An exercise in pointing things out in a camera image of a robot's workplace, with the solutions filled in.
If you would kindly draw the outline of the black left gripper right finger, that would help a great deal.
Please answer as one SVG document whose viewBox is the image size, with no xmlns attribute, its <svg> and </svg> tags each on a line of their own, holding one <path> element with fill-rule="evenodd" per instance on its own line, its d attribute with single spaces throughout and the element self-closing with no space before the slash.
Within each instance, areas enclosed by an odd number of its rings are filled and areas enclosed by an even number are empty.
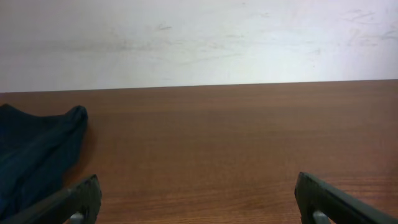
<svg viewBox="0 0 398 224">
<path fill-rule="evenodd" d="M 299 173 L 294 195 L 304 224 L 397 224 L 396 218 L 306 172 Z"/>
</svg>

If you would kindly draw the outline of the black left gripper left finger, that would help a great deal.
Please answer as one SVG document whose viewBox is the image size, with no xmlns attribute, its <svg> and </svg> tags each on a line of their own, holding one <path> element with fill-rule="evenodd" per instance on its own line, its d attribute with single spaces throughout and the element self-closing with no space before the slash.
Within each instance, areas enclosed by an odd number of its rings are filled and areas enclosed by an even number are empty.
<svg viewBox="0 0 398 224">
<path fill-rule="evenodd" d="M 101 207 L 97 175 L 59 190 L 2 221 L 3 224 L 95 223 Z"/>
</svg>

